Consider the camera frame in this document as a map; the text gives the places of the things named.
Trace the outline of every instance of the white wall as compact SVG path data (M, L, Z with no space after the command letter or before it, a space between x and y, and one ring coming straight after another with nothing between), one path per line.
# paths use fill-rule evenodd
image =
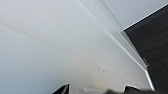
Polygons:
M118 42L119 37L83 4L74 0L0 3L0 93L47 94L67 83L71 94L83 87L118 92L126 85L152 89L146 71ZM117 24L113 20L109 25L122 30Z
M168 0L102 0L123 29L168 4Z

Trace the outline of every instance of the black object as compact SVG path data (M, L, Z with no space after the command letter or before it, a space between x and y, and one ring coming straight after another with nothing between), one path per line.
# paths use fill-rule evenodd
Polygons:
M69 84L61 86L52 94L69 94Z

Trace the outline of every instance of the dark surface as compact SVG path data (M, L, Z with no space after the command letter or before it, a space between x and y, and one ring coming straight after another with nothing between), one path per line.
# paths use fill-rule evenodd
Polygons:
M125 30L142 58L157 91L168 92L168 6Z
M124 93L116 93L112 90L107 90L104 94L167 94L165 92L142 91L134 87L126 86Z
M61 86L52 94L69 94L69 84Z

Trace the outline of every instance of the ceiling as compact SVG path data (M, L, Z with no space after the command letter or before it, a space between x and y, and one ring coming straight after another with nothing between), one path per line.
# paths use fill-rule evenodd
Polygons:
M123 29L168 4L168 0L102 0Z

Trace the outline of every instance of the white surface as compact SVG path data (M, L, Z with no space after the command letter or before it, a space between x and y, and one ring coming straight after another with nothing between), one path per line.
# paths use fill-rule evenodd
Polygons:
M168 0L102 0L123 29L168 4Z
M71 94L151 89L145 70L79 2L4 0L0 12L0 93L47 94L67 83Z
M79 4L90 14L96 22L99 24L99 27L104 28L103 32L106 33L109 37L115 38L120 44L120 47L132 57L135 62L140 65L143 69L146 70L146 65L141 59L141 57L136 53L132 46L125 40L121 32L123 29L117 23L116 19L110 14L101 0L78 0Z

